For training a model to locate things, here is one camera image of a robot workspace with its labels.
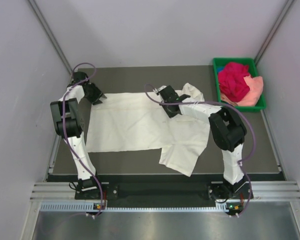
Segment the white t shirt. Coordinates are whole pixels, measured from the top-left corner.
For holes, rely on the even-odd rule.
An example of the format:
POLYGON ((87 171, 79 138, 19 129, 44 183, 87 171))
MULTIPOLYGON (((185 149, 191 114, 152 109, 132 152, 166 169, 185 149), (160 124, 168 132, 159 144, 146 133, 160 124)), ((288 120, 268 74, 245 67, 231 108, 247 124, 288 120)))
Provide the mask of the white t shirt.
POLYGON ((161 149, 159 163, 189 177, 208 145, 210 125, 191 116, 169 118, 154 92, 109 93, 91 107, 89 153, 161 149))

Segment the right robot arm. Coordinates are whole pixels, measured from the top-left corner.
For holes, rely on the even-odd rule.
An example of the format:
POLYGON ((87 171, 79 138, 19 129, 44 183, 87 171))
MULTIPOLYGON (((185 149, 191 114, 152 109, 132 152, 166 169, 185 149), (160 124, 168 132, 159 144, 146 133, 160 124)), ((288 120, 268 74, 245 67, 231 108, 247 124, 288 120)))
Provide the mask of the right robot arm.
POLYGON ((172 86, 162 86, 153 92, 169 118, 177 115, 193 117, 209 124, 214 143, 221 149, 224 172, 221 190, 235 198, 245 184, 242 152, 247 129, 239 114, 228 106, 216 106, 197 101, 189 94, 179 95, 172 86))

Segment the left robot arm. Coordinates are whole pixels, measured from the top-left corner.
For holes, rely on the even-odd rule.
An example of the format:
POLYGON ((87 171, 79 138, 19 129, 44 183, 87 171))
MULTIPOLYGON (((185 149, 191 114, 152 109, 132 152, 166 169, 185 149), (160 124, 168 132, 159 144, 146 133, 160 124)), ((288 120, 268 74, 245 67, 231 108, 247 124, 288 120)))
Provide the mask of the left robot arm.
POLYGON ((56 134, 68 145, 77 168, 77 192, 87 192, 92 198, 99 198, 104 187, 97 180, 97 172, 93 166, 84 140, 84 120, 79 111, 79 103, 86 99, 93 106, 102 104, 101 99, 107 97, 90 82, 85 72, 72 74, 71 82, 65 94, 57 101, 50 103, 50 110, 56 134))

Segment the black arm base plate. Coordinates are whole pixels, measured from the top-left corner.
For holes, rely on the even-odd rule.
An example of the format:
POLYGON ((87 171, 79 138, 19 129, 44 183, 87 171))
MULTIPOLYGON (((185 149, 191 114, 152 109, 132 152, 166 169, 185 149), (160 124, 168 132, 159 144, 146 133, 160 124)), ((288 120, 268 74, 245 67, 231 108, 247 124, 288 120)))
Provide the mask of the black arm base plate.
POLYGON ((204 199, 230 199, 240 196, 238 191, 222 182, 137 182, 137 183, 108 183, 97 187, 83 189, 80 185, 70 182, 70 189, 75 191, 76 200, 118 200, 127 197, 161 197, 161 196, 190 196, 198 195, 204 199))

